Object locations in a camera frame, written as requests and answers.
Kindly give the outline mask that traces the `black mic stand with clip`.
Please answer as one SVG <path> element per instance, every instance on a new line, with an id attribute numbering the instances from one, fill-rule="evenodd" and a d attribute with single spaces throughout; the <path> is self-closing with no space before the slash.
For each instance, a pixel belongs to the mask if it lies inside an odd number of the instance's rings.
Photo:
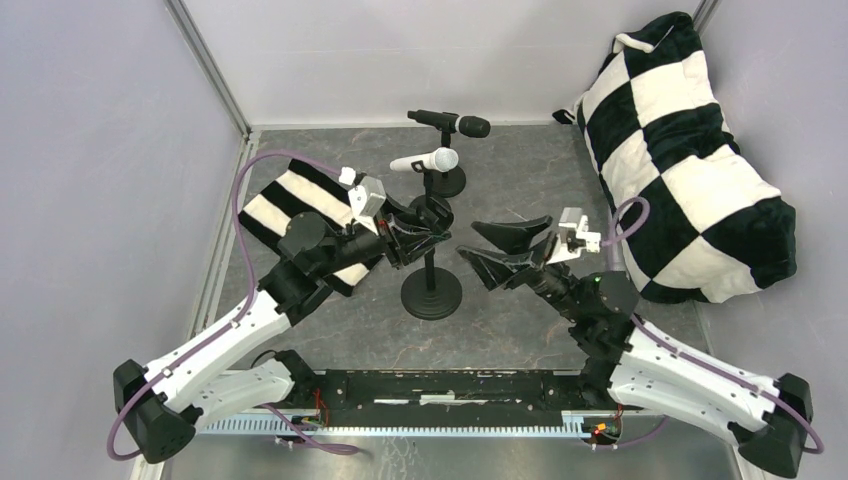
<path id="1" fill-rule="evenodd" d="M 457 164 L 448 172 L 434 177 L 433 192 L 442 198 L 453 198 L 463 192 L 467 184 L 465 171 Z"/>

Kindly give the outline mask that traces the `white tube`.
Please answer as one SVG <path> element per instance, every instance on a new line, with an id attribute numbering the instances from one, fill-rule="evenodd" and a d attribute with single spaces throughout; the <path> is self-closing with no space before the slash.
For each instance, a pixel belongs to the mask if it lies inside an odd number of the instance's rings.
<path id="1" fill-rule="evenodd" d="M 389 168 L 394 172 L 435 171 L 446 173 L 459 164 L 458 153 L 449 147 L 439 147 L 426 154 L 398 158 L 390 162 Z"/>

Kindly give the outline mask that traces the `black handheld microphone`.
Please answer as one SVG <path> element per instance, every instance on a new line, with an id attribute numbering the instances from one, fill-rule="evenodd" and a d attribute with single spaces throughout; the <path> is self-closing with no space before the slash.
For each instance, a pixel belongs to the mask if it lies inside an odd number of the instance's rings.
<path id="1" fill-rule="evenodd" d="M 488 120 L 471 115 L 419 109 L 409 110 L 407 118 L 418 124 L 434 127 L 442 133 L 459 133 L 470 138 L 486 138 L 491 131 Z"/>

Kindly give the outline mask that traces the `black mic stand ring holder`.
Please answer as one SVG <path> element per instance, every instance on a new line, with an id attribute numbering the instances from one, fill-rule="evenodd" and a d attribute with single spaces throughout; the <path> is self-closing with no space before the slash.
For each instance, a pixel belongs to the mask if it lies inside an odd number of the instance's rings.
<path id="1" fill-rule="evenodd" d="M 427 226 L 441 231 L 448 230 L 454 221 L 450 204 L 434 191 L 434 173 L 423 169 L 424 194 L 416 197 L 409 205 L 419 219 Z"/>

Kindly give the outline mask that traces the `grey tube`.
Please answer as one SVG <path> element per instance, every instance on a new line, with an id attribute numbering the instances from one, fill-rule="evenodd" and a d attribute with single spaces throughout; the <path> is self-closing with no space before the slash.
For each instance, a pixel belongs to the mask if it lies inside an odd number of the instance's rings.
<path id="1" fill-rule="evenodd" d="M 626 262 L 623 256 L 623 246 L 625 244 L 626 241 L 621 240 L 612 243 L 606 248 L 606 260 L 609 270 L 621 272 L 627 271 Z"/>

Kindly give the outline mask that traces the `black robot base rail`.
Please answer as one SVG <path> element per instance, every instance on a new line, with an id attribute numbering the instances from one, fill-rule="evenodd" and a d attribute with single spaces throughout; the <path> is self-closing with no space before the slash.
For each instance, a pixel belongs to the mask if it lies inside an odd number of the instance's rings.
<path id="1" fill-rule="evenodd" d="M 278 410 L 329 427 L 554 427 L 565 412 L 613 412 L 575 371 L 326 370 L 297 374 Z"/>

